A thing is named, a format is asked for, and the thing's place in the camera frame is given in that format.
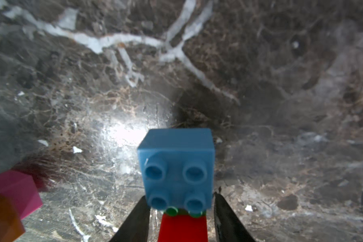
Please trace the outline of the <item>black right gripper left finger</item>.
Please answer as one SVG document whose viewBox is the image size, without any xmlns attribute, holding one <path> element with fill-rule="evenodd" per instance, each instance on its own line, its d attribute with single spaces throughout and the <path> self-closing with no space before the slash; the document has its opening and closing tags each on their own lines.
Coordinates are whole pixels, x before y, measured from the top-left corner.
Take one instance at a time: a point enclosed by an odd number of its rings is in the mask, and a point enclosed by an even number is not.
<svg viewBox="0 0 363 242">
<path fill-rule="evenodd" d="M 110 242 L 147 242 L 150 210 L 143 196 Z"/>
</svg>

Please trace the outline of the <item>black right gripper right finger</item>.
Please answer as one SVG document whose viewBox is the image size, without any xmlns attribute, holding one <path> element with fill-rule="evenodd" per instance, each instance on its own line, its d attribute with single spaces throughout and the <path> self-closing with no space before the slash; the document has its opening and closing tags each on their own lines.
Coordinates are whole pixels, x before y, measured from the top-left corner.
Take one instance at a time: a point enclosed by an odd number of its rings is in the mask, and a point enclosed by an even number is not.
<svg viewBox="0 0 363 242">
<path fill-rule="evenodd" d="M 214 224 L 218 242 L 255 242 L 228 202 L 221 195 L 221 187 L 213 194 Z"/>
</svg>

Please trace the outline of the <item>green lego brick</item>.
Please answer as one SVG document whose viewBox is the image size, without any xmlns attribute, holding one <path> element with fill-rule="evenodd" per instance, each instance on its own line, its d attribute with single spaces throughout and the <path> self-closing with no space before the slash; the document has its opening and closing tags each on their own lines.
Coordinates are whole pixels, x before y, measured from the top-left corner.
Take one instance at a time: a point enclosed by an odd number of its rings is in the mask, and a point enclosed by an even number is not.
<svg viewBox="0 0 363 242">
<path fill-rule="evenodd" d="M 168 207 L 164 213 L 170 217 L 175 217 L 175 216 L 179 216 L 179 215 L 188 215 L 192 218 L 200 218 L 202 216 L 206 216 L 206 210 L 204 210 L 203 212 L 200 212 L 200 213 L 191 213 L 185 209 L 181 209 L 181 208 L 178 209 L 176 207 Z"/>
</svg>

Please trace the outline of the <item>light blue lego brick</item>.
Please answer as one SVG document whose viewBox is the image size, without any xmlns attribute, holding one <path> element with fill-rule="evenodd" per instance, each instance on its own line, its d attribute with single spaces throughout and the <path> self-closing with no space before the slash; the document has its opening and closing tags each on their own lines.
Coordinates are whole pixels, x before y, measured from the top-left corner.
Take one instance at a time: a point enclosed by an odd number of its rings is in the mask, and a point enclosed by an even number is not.
<svg viewBox="0 0 363 242">
<path fill-rule="evenodd" d="M 137 153 L 150 207 L 192 214 L 211 209 L 215 147 L 209 128 L 151 129 Z"/>
</svg>

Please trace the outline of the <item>pink lego brick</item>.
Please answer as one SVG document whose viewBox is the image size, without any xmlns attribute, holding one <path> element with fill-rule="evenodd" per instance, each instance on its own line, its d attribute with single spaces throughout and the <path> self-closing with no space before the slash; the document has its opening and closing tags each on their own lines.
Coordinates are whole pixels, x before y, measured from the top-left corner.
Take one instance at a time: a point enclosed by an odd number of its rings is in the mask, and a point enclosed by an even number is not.
<svg viewBox="0 0 363 242">
<path fill-rule="evenodd" d="M 43 205 L 33 177 L 19 171 L 0 173 L 0 194 L 10 199 L 21 220 Z"/>
</svg>

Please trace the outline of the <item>orange lego brick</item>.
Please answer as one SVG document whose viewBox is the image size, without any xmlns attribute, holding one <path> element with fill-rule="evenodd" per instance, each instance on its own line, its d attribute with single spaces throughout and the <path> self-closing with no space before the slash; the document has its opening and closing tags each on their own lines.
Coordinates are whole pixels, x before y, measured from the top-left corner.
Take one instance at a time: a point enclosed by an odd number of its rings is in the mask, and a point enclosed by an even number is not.
<svg viewBox="0 0 363 242">
<path fill-rule="evenodd" d="M 0 242 L 14 242 L 25 233 L 11 200 L 0 194 Z"/>
</svg>

